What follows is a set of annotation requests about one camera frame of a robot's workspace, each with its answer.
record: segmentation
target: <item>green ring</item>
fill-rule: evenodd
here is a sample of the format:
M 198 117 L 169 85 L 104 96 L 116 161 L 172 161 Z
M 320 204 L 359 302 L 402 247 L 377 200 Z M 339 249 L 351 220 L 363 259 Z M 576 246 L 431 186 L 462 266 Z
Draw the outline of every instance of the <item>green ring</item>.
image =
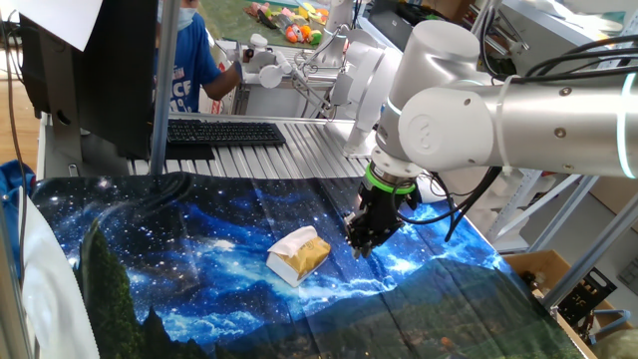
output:
M 372 172 L 370 171 L 370 165 L 366 167 L 366 179 L 368 179 L 373 186 L 380 190 L 386 191 L 388 193 L 392 193 L 395 191 L 392 186 L 382 183 L 380 180 L 374 177 L 374 175 L 372 175 Z M 414 184 L 412 184 L 409 188 L 399 188 L 397 189 L 397 194 L 409 194 L 412 193 L 412 191 L 416 188 L 417 187 Z

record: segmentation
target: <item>person's arm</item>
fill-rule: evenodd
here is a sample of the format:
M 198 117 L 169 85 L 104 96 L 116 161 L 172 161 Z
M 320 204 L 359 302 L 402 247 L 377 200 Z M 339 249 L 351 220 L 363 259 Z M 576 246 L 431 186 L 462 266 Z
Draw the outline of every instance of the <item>person's arm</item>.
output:
M 213 100 L 220 101 L 226 94 L 232 91 L 241 83 L 241 66 L 234 63 L 233 66 L 217 75 L 217 77 L 208 84 L 204 84 L 203 90 Z
M 239 85 L 241 81 L 241 65 L 235 63 L 228 70 L 221 72 L 210 54 L 208 35 L 206 34 L 203 19 L 198 14 L 195 14 L 193 21 L 200 27 L 197 57 L 195 59 L 195 75 L 206 94 L 211 99 L 219 101 Z

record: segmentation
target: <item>white robot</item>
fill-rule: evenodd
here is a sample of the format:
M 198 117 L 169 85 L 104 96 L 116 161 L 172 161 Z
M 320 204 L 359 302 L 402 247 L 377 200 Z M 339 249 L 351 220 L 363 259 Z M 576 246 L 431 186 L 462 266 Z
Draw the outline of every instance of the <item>white robot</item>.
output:
M 369 255 L 403 225 L 397 207 L 405 199 L 416 205 L 411 193 L 423 170 L 638 174 L 635 73 L 569 81 L 512 77 L 490 86 L 490 76 L 476 70 L 478 57 L 479 40 L 459 26 L 415 27 L 381 117 L 360 208 L 344 219 L 355 256 Z

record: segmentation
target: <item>starry night fabric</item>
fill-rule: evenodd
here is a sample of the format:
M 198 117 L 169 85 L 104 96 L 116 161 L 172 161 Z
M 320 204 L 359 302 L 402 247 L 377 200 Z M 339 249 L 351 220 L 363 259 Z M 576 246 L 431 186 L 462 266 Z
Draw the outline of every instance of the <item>starry night fabric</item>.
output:
M 354 259 L 360 179 L 49 179 L 33 201 L 74 267 L 102 358 L 577 358 L 464 221 L 406 225 Z M 444 202 L 406 213 L 447 211 Z M 266 267 L 313 225 L 327 261 L 298 288 Z

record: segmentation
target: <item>black keyboard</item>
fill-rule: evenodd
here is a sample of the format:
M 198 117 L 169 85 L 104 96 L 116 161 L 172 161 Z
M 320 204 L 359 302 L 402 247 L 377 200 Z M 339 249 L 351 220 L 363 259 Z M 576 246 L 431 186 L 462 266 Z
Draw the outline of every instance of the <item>black keyboard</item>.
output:
M 286 139 L 274 124 L 169 120 L 168 142 L 173 145 L 283 145 Z

